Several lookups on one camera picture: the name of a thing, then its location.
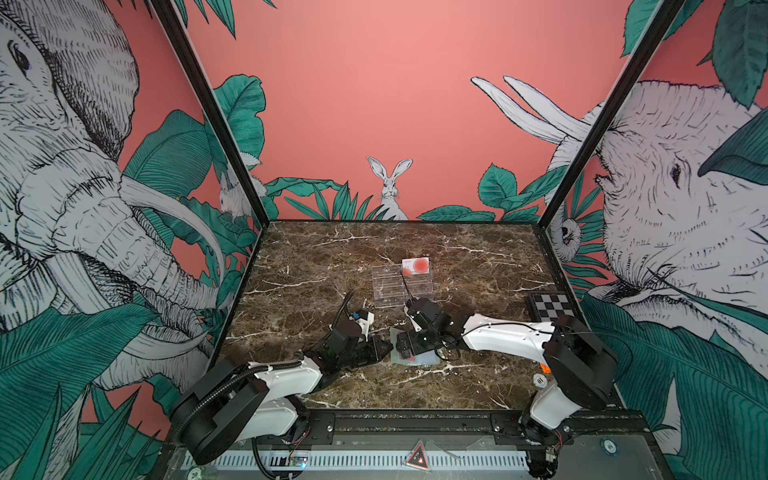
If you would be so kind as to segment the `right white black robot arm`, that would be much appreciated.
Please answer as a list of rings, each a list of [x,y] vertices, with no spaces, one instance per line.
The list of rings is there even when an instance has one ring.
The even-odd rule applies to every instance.
[[[581,320],[564,309],[546,321],[501,320],[480,313],[450,315],[427,298],[408,300],[412,328],[391,336],[398,354],[416,357],[441,349],[495,352],[549,368],[553,381],[536,393],[519,423],[548,435],[574,413],[609,404],[617,355]]]

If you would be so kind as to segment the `clear plastic organizer box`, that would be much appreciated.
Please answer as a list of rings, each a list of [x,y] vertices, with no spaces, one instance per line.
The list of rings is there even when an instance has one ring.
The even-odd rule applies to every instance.
[[[402,307],[411,298],[435,299],[430,271],[404,272],[401,267],[378,266],[372,270],[373,304],[376,308]]]

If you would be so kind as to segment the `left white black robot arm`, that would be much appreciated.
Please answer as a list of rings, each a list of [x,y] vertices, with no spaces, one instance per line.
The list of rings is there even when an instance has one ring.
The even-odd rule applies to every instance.
[[[251,438],[272,436],[296,445],[311,431],[299,397],[328,387],[344,370],[381,362],[392,349],[389,339],[343,319],[290,361],[238,364],[227,357],[175,401],[170,440],[198,464]]]

